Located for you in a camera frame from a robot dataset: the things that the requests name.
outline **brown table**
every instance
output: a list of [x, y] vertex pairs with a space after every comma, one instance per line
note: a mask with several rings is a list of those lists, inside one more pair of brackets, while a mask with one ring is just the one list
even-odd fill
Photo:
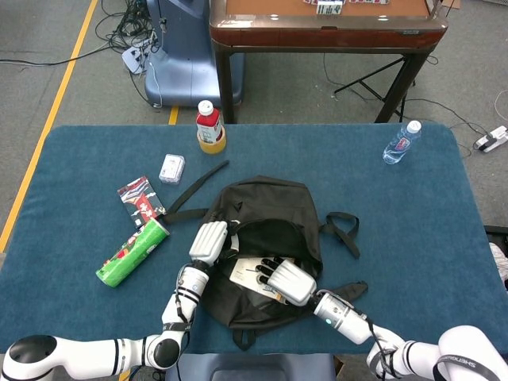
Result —
[[302, 0], [210, 0], [210, 35], [225, 123], [235, 122], [229, 62], [235, 52], [402, 54], [402, 67], [375, 119], [389, 121], [448, 28], [438, 15], [439, 6], [439, 0], [348, 2], [341, 15], [325, 16]]

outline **green can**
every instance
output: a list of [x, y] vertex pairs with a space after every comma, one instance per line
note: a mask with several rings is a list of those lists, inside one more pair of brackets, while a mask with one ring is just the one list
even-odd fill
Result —
[[118, 286], [167, 236], [169, 232], [155, 218], [151, 218], [95, 274], [108, 286]]

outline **blue table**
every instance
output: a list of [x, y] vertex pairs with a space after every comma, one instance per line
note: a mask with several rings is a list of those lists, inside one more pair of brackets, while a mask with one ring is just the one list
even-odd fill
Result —
[[[365, 280], [356, 302], [377, 325], [407, 340], [436, 342], [455, 325], [480, 327], [508, 353], [508, 298], [489, 251], [452, 133], [424, 125], [395, 166], [381, 152], [398, 125], [235, 125], [218, 156], [202, 153], [195, 127], [66, 126], [49, 135], [0, 273], [0, 352], [47, 333], [76, 340], [139, 338], [161, 330], [197, 221], [171, 237], [118, 288], [95, 276], [135, 230], [116, 190], [146, 175], [164, 205], [224, 159], [183, 207], [209, 206], [225, 185], [254, 175], [305, 183], [318, 215], [360, 217], [355, 260], [334, 237], [321, 239], [320, 287]], [[166, 153], [185, 156], [178, 186], [158, 180]], [[309, 317], [258, 338], [252, 353], [366, 352]], [[189, 352], [237, 352], [230, 332], [201, 308]]]

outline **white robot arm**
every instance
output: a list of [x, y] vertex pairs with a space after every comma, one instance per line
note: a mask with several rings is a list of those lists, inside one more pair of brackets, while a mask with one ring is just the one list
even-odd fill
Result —
[[316, 291], [314, 279], [289, 260], [264, 261], [259, 281], [274, 288], [296, 306], [314, 305], [314, 315], [331, 325], [355, 344], [373, 337], [375, 344], [367, 357], [372, 373], [380, 379], [419, 375], [436, 381], [505, 381], [508, 365], [485, 334], [469, 325], [451, 328], [439, 344], [404, 341], [372, 324], [349, 302], [330, 291]]
[[53, 336], [20, 339], [7, 350], [0, 381], [49, 381], [52, 369], [63, 366], [73, 379], [119, 375], [131, 367], [148, 365], [167, 370], [176, 364], [182, 340], [227, 236], [224, 221], [202, 225], [190, 249], [192, 264], [180, 271], [175, 293], [162, 314], [163, 332], [140, 340], [71, 341]]

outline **table leg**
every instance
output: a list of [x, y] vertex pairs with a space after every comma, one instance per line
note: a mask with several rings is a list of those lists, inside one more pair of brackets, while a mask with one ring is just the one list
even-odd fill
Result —
[[383, 108], [379, 111], [375, 123], [387, 123], [390, 120], [428, 56], [428, 52], [406, 56], [406, 61], [391, 84]]
[[219, 91], [221, 92], [222, 117], [226, 124], [235, 123], [233, 83], [231, 80], [231, 63], [229, 62], [230, 56], [231, 55], [227, 52], [215, 52]]

